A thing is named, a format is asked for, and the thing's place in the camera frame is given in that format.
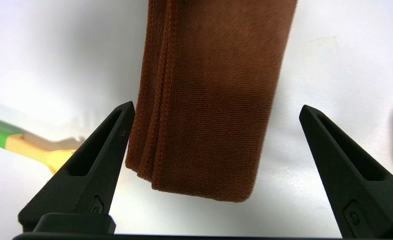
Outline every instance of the brown towel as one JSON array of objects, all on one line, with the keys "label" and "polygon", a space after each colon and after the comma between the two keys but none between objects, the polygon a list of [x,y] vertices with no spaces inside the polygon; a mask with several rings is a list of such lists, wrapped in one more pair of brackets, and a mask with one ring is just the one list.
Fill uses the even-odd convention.
[{"label": "brown towel", "polygon": [[253,190],[296,0],[149,0],[126,167],[156,190]]}]

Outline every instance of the blurry object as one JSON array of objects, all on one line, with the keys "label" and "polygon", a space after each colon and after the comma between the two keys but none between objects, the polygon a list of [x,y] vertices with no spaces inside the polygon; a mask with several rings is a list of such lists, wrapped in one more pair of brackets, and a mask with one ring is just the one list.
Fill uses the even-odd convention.
[{"label": "blurry object", "polygon": [[0,122],[0,148],[18,153],[45,164],[55,174],[75,152],[72,150],[46,150],[25,140],[21,129]]}]

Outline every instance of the white surface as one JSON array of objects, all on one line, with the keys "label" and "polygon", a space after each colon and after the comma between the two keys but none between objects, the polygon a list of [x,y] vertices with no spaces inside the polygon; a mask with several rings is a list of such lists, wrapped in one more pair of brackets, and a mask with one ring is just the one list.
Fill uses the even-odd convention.
[{"label": "white surface", "polygon": [[[109,112],[114,103],[136,99],[146,2],[97,3],[26,0],[17,6],[0,1],[0,105],[15,109],[3,112],[0,107],[0,118],[55,140],[81,134],[65,124],[81,114],[78,110]],[[82,20],[77,16],[84,9],[92,14]],[[110,26],[106,18],[126,27],[114,31],[117,35],[111,35],[105,45],[99,37],[109,35],[104,34],[105,26]],[[80,22],[91,24],[81,26]],[[107,46],[99,48],[100,53],[113,56],[107,62],[91,47],[76,52],[69,41],[63,41],[73,39],[74,31],[85,32],[86,27],[92,29],[91,44]],[[74,41],[87,44],[85,37]],[[103,67],[121,71],[113,70],[109,78],[110,71]],[[94,85],[78,88],[87,79]],[[16,95],[14,89],[22,94]],[[40,104],[53,111],[36,115]],[[111,207],[116,233],[340,237],[298,121],[303,104],[327,114],[393,173],[392,0],[299,2],[256,186],[248,201],[236,204],[161,193],[123,168]],[[35,118],[40,128],[32,128]],[[56,124],[64,127],[61,134],[56,133],[59,128],[43,128]],[[0,222],[2,234],[12,237],[20,228],[11,216],[48,175],[43,167],[45,173],[30,167],[12,171],[9,165],[20,166],[24,158],[2,149],[0,159],[4,159],[0,161]],[[37,162],[26,164],[41,167]],[[3,204],[3,199],[18,197],[23,198],[20,203]]]}]

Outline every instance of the screw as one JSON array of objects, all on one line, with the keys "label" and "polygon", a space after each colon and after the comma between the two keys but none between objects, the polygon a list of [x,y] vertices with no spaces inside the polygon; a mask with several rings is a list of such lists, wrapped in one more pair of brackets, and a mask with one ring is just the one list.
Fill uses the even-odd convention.
[{"label": "screw", "polygon": [[350,213],[350,219],[352,220],[353,225],[357,226],[359,224],[359,217],[355,212]]}]

